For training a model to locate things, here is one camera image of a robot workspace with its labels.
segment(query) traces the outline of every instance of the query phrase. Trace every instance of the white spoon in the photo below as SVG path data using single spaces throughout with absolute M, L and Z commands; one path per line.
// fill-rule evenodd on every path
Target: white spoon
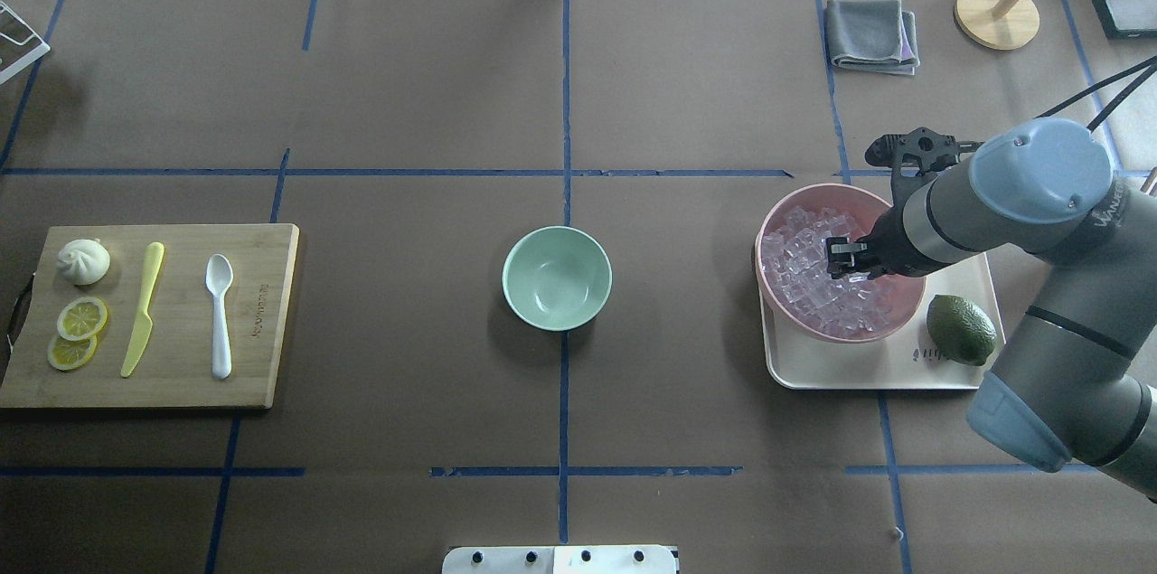
M 233 285 L 233 266 L 222 253 L 214 253 L 205 267 L 205 286 L 213 295 L 213 376 L 224 380 L 233 371 L 229 354 L 229 326 L 224 322 L 224 293 Z

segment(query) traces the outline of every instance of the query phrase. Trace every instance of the pink bowl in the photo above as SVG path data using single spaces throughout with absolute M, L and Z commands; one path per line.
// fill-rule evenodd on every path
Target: pink bowl
M 797 328 L 805 331 L 809 336 L 816 339 L 831 340 L 833 344 L 867 344 L 869 340 L 879 340 L 894 333 L 904 324 L 908 323 L 913 315 L 916 314 L 916 308 L 920 307 L 920 301 L 924 296 L 923 278 L 906 278 L 900 277 L 900 274 L 885 274 L 885 277 L 882 277 L 880 280 L 885 280 L 892 285 L 892 292 L 887 297 L 887 302 L 892 306 L 892 310 L 887 314 L 889 326 L 876 332 L 861 329 L 860 333 L 850 339 L 832 337 L 813 330 L 813 328 L 809 328 L 794 314 L 791 310 L 793 307 L 787 301 L 779 299 L 778 289 L 767 282 L 767 274 L 764 273 L 764 248 L 760 241 L 769 231 L 782 227 L 786 223 L 784 216 L 796 206 L 812 212 L 818 212 L 819 208 L 834 208 L 834 211 L 855 216 L 856 223 L 861 228 L 869 230 L 872 228 L 872 225 L 876 225 L 876 220 L 890 207 L 887 200 L 880 199 L 879 196 L 875 196 L 867 190 L 834 183 L 799 187 L 799 190 L 786 196 L 767 213 L 764 226 L 759 228 L 759 235 L 756 236 L 756 278 L 759 280 L 759 290 L 765 301 L 780 311 L 780 314 L 791 319 Z M 855 241 L 858 237 L 852 237 L 852 240 Z

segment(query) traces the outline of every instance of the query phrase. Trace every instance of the folded towel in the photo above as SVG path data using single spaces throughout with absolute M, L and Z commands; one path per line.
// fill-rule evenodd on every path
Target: folded towel
M 889 75 L 916 74 L 916 15 L 902 10 L 899 0 L 830 0 L 824 14 L 833 66 Z

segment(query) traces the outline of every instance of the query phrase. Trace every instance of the bowl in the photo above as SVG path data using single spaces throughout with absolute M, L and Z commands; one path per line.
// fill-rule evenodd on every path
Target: bowl
M 573 330 L 606 303 L 611 260 L 587 233 L 561 225 L 540 228 L 510 249 L 502 266 L 502 293 L 530 325 Z
M 767 213 L 764 225 L 756 236 L 756 278 L 759 281 L 759 290 L 764 301 L 810 337 L 831 340 L 833 344 L 867 344 L 869 340 L 880 340 L 908 323 L 916 314 L 920 301 L 923 299 L 924 279 L 906 278 L 900 274 L 885 274 L 875 281 L 877 286 L 883 282 L 882 287 L 887 290 L 882 295 L 882 303 L 878 308 L 887 322 L 883 328 L 872 330 L 860 328 L 850 336 L 837 337 L 824 333 L 803 321 L 803 315 L 798 312 L 797 307 L 787 301 L 780 288 L 773 287 L 768 282 L 767 274 L 762 268 L 765 259 L 764 236 L 782 228 L 787 222 L 787 214 L 797 206 L 816 213 L 823 208 L 834 208 L 839 213 L 854 216 L 856 225 L 863 229 L 863 235 L 871 230 L 876 220 L 890 207 L 887 200 L 880 199 L 879 196 L 860 187 L 841 184 L 809 185 L 786 196 Z M 850 237 L 850 240 L 856 241 L 858 237 Z

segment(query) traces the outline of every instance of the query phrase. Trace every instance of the yellow knife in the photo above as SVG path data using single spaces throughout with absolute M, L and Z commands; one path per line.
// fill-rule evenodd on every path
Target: yellow knife
M 145 354 L 145 346 L 148 345 L 148 336 L 153 333 L 153 319 L 148 316 L 148 303 L 153 300 L 153 287 L 156 285 L 156 275 L 161 271 L 161 260 L 164 258 L 164 244 L 154 242 L 145 249 L 145 268 L 141 273 L 141 296 L 137 301 L 137 319 L 133 322 L 133 333 L 128 338 L 128 352 L 125 353 L 125 363 L 120 367 L 120 377 L 128 377 L 137 368 Z

